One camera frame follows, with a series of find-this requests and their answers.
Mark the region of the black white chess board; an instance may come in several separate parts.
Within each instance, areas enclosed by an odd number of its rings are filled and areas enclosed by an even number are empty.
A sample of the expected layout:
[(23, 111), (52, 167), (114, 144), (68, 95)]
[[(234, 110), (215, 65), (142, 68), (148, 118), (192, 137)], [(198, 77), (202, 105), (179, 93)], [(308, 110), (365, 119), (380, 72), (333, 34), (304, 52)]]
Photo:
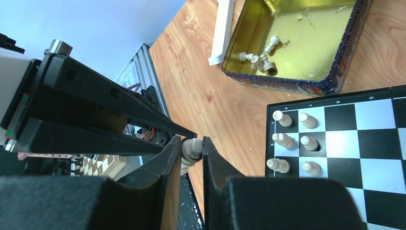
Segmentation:
[[(289, 127), (273, 119), (276, 110), (292, 118)], [(304, 127), (301, 113), (317, 127)], [(269, 104), (265, 158), (290, 164), (287, 173), (266, 168), (267, 177), (307, 177), (302, 164), (318, 163), (321, 177), (350, 192), (367, 229), (405, 229), (405, 86)]]

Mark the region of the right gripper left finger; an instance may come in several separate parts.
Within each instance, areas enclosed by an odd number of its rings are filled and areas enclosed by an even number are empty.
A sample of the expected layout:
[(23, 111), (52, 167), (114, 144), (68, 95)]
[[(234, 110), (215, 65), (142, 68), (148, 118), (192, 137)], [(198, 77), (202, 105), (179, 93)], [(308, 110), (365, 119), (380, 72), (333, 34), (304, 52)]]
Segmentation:
[(124, 182), (108, 177), (3, 176), (3, 230), (174, 230), (181, 138)]

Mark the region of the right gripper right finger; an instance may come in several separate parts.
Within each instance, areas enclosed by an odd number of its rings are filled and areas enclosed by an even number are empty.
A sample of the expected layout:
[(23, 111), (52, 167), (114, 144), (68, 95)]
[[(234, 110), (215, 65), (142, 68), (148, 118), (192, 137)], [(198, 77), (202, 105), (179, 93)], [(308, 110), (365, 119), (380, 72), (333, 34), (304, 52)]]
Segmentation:
[(362, 230), (355, 203), (324, 178), (248, 177), (203, 138), (207, 230)]

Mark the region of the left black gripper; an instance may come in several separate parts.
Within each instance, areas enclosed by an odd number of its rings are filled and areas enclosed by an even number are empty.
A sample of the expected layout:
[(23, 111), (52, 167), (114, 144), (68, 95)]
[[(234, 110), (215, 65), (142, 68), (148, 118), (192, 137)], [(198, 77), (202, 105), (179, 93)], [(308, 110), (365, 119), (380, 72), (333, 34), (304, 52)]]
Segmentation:
[(29, 59), (26, 67), (18, 69), (16, 90), (0, 122), (11, 151), (139, 156), (164, 149), (125, 135), (128, 118), (138, 126), (197, 137), (140, 94), (76, 61), (71, 50), (55, 39), (42, 60)]

